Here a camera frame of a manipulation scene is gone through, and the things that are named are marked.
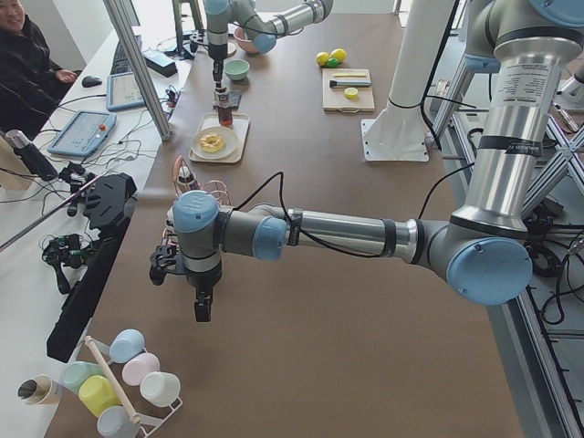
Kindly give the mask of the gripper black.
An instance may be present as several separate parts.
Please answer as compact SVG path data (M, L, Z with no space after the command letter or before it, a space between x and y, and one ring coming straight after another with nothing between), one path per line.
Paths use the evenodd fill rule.
M222 82L224 74L224 61L227 58L227 45L209 45L209 57L213 60L213 79L216 91L224 90Z
M214 299L214 286L221 280L222 268L205 272L186 271L187 282L195 289L194 316L197 322L210 322Z

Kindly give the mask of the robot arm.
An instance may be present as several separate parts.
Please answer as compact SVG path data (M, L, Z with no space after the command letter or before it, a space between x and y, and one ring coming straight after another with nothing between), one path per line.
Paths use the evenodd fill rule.
M181 272L195 290L198 321L210 318L222 253L276 260L285 246L396 256L432 270L462 297L485 306L522 293L533 269L522 245L522 208L561 69L583 49L583 4L473 3L469 30L467 55L492 57L498 80L463 206L446 222L399 223L285 206L245 211L201 190L183 193L167 224L177 238Z
M215 87L222 87L224 61L227 58L228 27L243 28L260 53L273 49L280 37L291 35L325 20L332 11L333 1L304 1L264 20L256 11L255 1L210 0L203 2L206 15L208 54L213 60Z

